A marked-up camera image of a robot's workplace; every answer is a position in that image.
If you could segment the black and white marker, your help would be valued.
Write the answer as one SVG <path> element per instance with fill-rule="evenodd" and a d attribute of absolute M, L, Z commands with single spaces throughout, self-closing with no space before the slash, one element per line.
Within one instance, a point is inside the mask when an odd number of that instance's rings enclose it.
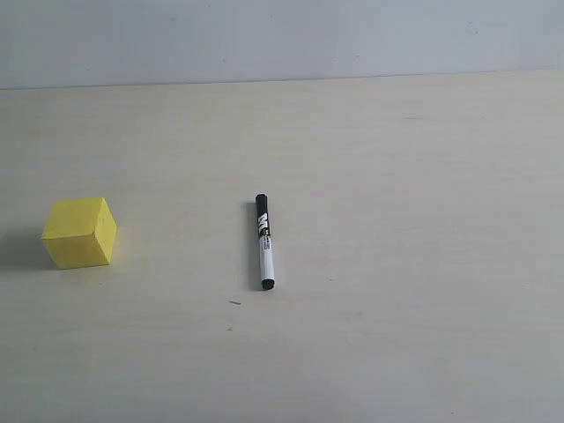
<path fill-rule="evenodd" d="M 257 194 L 255 203 L 261 287 L 264 291 L 269 291 L 275 286 L 275 271 L 271 240 L 271 221 L 268 212 L 268 197 L 264 193 Z"/>

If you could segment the yellow cube block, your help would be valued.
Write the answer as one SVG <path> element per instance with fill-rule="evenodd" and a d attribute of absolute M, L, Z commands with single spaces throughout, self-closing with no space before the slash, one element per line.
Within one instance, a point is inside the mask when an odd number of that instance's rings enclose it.
<path fill-rule="evenodd" d="M 53 203 L 41 240 L 62 270 L 111 264 L 118 226 L 103 197 Z"/>

